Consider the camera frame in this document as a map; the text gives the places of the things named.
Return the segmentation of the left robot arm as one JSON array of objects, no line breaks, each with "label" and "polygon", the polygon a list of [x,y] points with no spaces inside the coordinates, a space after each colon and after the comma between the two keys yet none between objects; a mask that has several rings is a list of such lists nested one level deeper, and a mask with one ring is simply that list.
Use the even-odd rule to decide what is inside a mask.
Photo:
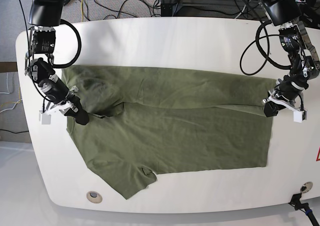
[{"label": "left robot arm", "polygon": [[[279,111],[287,108],[293,112],[293,120],[301,123],[307,118],[304,102],[295,107],[296,98],[303,98],[303,91],[308,89],[308,81],[319,76],[320,58],[305,28],[306,25],[319,27],[320,16],[313,6],[317,0],[258,0],[265,11],[266,21],[258,27],[253,43],[264,57],[265,63],[287,70],[288,74],[276,82],[274,89],[269,90],[263,99],[264,114],[274,117]],[[288,53],[289,65],[281,65],[270,57],[270,50],[263,50],[260,40],[262,31],[268,25],[279,27],[277,37],[285,52]]]}]

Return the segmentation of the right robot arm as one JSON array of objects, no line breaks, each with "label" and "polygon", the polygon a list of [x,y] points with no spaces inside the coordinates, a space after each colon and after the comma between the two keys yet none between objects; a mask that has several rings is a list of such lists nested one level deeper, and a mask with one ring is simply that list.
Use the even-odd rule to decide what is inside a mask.
[{"label": "right robot arm", "polygon": [[[69,89],[57,76],[56,69],[72,66],[82,49],[78,30],[68,21],[62,19],[63,7],[70,0],[32,0],[30,14],[25,20],[31,28],[27,32],[28,50],[25,56],[25,74],[30,77],[40,96],[48,101],[41,114],[50,115],[59,111],[65,116],[73,117],[76,123],[86,125],[89,115],[83,109],[81,100],[75,95],[76,87]],[[64,24],[71,28],[77,39],[77,50],[72,60],[65,64],[54,63],[56,46],[55,27]]]}]

